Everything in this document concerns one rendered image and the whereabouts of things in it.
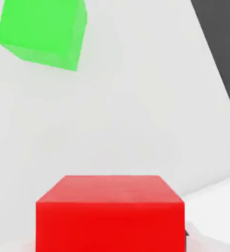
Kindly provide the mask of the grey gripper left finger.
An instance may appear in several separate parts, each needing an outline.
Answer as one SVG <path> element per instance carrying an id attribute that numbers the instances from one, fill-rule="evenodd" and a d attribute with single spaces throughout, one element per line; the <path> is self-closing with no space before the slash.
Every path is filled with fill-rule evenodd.
<path id="1" fill-rule="evenodd" d="M 36 252 L 35 250 L 35 240 L 20 241 L 16 245 L 17 252 Z"/>

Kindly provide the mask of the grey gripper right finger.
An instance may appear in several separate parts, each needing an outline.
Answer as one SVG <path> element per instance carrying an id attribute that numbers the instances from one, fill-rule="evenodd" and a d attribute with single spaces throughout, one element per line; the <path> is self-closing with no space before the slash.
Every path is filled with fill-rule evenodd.
<path id="1" fill-rule="evenodd" d="M 186 236 L 186 252 L 218 252 L 218 248 L 213 239 L 202 235 L 197 228 L 191 223 L 185 223 Z"/>

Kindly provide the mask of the small red cube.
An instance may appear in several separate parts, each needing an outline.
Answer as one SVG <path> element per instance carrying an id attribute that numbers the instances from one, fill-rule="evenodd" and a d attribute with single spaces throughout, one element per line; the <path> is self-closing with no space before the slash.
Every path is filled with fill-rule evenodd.
<path id="1" fill-rule="evenodd" d="M 160 176 L 65 176 L 36 202 L 35 252 L 186 252 L 185 204 Z"/>

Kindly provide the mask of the small green cube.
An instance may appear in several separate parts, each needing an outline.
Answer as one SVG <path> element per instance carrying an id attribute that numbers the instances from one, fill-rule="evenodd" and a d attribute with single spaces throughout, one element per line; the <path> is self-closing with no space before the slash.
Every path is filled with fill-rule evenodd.
<path id="1" fill-rule="evenodd" d="M 75 71 L 86 24 L 85 0 L 4 0 L 0 45 L 24 61 Z"/>

